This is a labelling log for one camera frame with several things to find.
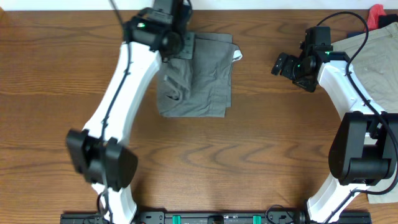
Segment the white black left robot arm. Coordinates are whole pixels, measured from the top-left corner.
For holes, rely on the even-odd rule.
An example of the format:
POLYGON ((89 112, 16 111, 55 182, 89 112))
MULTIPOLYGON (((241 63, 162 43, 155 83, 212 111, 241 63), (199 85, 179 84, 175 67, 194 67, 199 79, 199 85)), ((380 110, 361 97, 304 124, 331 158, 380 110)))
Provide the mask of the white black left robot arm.
POLYGON ((143 96, 163 62, 191 59, 194 35, 187 30, 189 0, 155 0, 128 21, 108 88, 83 129, 70 130, 66 146, 75 171, 97 192, 96 213, 64 214, 62 223, 133 223, 137 205, 131 182, 138 166, 128 148, 143 96))

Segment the grey shorts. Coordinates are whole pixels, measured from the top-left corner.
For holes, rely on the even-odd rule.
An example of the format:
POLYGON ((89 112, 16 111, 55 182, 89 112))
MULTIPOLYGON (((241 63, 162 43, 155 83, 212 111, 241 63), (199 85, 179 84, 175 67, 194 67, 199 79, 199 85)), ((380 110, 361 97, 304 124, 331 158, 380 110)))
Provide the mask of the grey shorts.
POLYGON ((231 107, 233 63, 242 57, 231 34, 196 33, 193 58, 172 59, 157 74, 159 114, 223 118, 231 107))

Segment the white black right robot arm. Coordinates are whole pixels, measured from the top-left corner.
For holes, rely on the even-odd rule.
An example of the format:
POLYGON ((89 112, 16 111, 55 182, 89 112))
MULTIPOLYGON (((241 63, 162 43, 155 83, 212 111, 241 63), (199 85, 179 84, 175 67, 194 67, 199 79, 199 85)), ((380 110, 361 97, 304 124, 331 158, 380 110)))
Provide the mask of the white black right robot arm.
POLYGON ((308 92, 322 87, 341 123, 328 155, 330 174, 318 192, 306 201, 295 223, 365 223, 367 213, 347 215, 343 210, 360 193, 393 176, 397 165, 397 114, 386 112, 367 93, 354 73, 351 59, 331 44, 329 27, 305 31, 296 57, 281 53, 273 75, 281 75, 308 92))

